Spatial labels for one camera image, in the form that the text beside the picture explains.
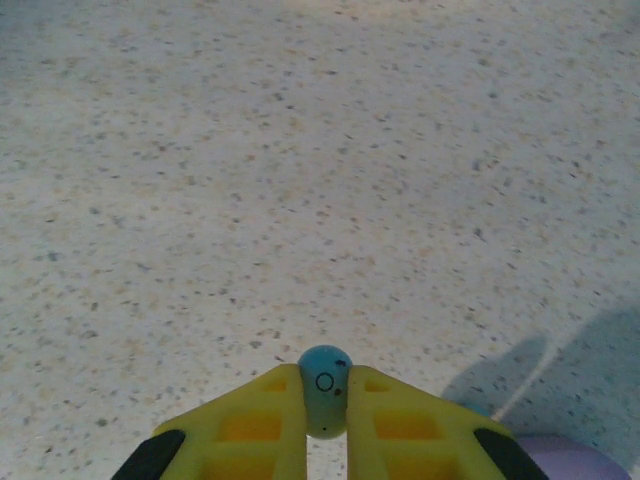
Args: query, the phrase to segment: terrazzo floor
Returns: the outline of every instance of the terrazzo floor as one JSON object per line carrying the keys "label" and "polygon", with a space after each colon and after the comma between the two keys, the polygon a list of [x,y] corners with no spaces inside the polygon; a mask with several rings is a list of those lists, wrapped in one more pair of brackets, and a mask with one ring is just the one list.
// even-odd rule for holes
{"label": "terrazzo floor", "polygon": [[637,2],[4,0],[0,154],[0,479],[319,343],[640,479]]}

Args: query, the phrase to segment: black rubber pad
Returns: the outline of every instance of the black rubber pad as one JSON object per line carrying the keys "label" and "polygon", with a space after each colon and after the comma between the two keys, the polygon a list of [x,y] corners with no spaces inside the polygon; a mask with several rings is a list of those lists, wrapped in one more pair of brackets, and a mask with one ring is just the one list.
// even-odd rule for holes
{"label": "black rubber pad", "polygon": [[505,480],[549,480],[514,439],[488,428],[479,428],[473,434]]}
{"label": "black rubber pad", "polygon": [[182,430],[169,430],[145,440],[111,480],[160,480],[185,438]]}

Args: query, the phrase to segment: blue ball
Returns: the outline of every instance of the blue ball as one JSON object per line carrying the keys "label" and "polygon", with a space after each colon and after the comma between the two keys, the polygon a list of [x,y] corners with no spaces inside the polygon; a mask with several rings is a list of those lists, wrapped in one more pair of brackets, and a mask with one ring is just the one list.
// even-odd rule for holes
{"label": "blue ball", "polygon": [[345,431],[347,384],[352,365],[346,353],[331,345],[310,348],[298,360],[308,435],[326,439]]}

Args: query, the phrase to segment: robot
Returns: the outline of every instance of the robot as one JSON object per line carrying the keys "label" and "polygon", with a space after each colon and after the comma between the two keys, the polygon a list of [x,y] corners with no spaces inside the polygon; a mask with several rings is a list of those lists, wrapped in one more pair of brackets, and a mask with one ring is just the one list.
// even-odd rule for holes
{"label": "robot", "polygon": [[349,480],[630,480],[587,447],[516,440],[328,345],[160,425],[112,480],[306,480],[307,435],[345,431]]}

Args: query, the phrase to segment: circle symbol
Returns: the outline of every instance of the circle symbol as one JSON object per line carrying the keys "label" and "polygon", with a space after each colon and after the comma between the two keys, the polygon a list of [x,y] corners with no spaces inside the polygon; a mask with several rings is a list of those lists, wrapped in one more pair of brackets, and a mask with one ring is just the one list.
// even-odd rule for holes
{"label": "circle symbol", "polygon": [[321,392],[328,392],[333,388],[334,382],[333,375],[322,372],[316,377],[316,388]]}

